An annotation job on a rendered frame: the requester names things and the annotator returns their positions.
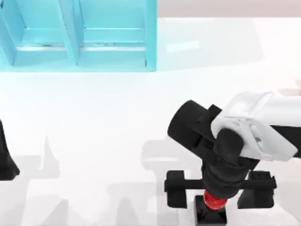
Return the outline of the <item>light blue rack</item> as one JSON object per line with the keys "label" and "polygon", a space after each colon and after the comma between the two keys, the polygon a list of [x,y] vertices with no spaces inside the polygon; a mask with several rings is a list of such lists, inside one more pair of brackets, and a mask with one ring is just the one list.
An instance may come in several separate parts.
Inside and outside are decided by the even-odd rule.
{"label": "light blue rack", "polygon": [[158,0],[0,0],[0,72],[157,68]]}

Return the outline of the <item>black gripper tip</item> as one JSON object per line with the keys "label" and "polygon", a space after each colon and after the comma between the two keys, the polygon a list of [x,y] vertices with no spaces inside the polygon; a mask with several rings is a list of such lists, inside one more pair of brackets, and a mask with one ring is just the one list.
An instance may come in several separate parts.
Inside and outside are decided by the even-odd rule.
{"label": "black gripper tip", "polygon": [[0,181],[12,181],[19,174],[20,170],[9,153],[3,124],[0,120]]}

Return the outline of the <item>red trophy on black base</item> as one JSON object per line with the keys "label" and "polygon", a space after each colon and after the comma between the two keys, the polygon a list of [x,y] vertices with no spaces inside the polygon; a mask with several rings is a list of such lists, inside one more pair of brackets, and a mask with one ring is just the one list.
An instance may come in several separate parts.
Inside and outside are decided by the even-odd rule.
{"label": "red trophy on black base", "polygon": [[205,190],[194,199],[195,226],[226,226],[225,200],[218,200]]}

